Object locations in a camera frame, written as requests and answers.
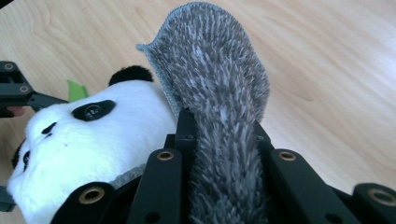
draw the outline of black ear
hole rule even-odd
[[[148,69],[139,65],[133,65],[122,68],[120,71],[114,74],[108,82],[108,85],[111,86],[113,84],[129,80],[154,81]]]

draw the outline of gray furry object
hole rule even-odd
[[[122,175],[118,175],[116,179],[109,182],[109,184],[113,186],[114,189],[119,189],[120,187],[124,186],[126,183],[129,183],[132,180],[138,178],[140,175],[142,175],[145,168],[146,168],[146,164],[137,166],[131,169],[130,171],[125,172]]]
[[[254,121],[268,77],[239,22],[208,3],[172,11],[146,53],[175,115],[188,107],[198,146],[190,179],[194,223],[263,223],[265,193]]]

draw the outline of panda head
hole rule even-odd
[[[149,71],[121,69],[103,91],[44,108],[29,120],[7,190],[28,223],[50,223],[74,189],[144,164],[175,129]]]

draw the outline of wooden surface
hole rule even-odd
[[[149,62],[167,14],[187,1],[16,0],[0,10],[0,61],[13,61],[36,91],[67,98],[66,80],[106,87],[123,66]],[[396,189],[396,3],[212,1],[246,29],[269,74],[262,123],[275,147],[302,154],[331,186]],[[0,185],[31,111],[0,119]],[[23,223],[18,209],[0,223]]]

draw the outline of brass screw hole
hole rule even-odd
[[[160,161],[169,161],[172,160],[174,157],[175,154],[170,151],[163,151],[157,154],[157,159]]]
[[[6,69],[6,70],[11,70],[13,68],[14,68],[14,65],[12,63],[6,63],[4,65],[4,69]]]
[[[92,204],[99,202],[105,196],[105,190],[100,187],[92,187],[84,190],[78,197],[80,203]]]
[[[370,198],[378,203],[391,207],[396,206],[396,197],[382,189],[369,189],[368,194]]]
[[[27,86],[20,87],[20,92],[27,92],[27,91],[29,91],[29,87],[27,87]]]
[[[295,161],[297,158],[294,154],[290,153],[290,152],[280,152],[279,153],[279,157],[280,159],[284,160],[284,161]]]

